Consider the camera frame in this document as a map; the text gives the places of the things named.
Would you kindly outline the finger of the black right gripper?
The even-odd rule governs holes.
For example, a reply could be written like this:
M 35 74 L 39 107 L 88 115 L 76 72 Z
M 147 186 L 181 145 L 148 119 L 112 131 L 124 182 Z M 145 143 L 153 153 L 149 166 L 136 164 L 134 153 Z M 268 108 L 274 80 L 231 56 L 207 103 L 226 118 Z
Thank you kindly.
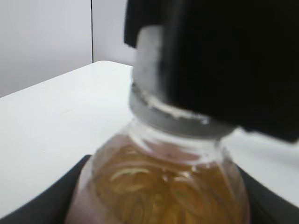
M 137 48 L 140 31 L 147 26 L 162 25 L 170 14 L 171 0 L 128 0 L 125 23 L 124 43 Z
M 165 6 L 165 102 L 299 139 L 299 3 L 173 0 Z

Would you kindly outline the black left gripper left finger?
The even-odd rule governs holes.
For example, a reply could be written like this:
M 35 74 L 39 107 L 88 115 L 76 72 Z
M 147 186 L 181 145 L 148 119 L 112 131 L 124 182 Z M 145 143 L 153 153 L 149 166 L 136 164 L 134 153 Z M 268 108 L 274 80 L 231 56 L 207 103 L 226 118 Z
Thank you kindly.
M 67 215 L 77 180 L 90 159 L 85 155 L 71 170 L 43 193 L 2 217 L 2 224 L 62 224 Z

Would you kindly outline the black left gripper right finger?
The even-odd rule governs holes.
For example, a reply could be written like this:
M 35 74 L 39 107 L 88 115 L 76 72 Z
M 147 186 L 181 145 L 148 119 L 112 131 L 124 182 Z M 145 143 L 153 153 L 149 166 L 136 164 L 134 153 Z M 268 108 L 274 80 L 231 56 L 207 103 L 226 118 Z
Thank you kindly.
M 298 207 L 238 169 L 247 190 L 251 224 L 299 224 Z

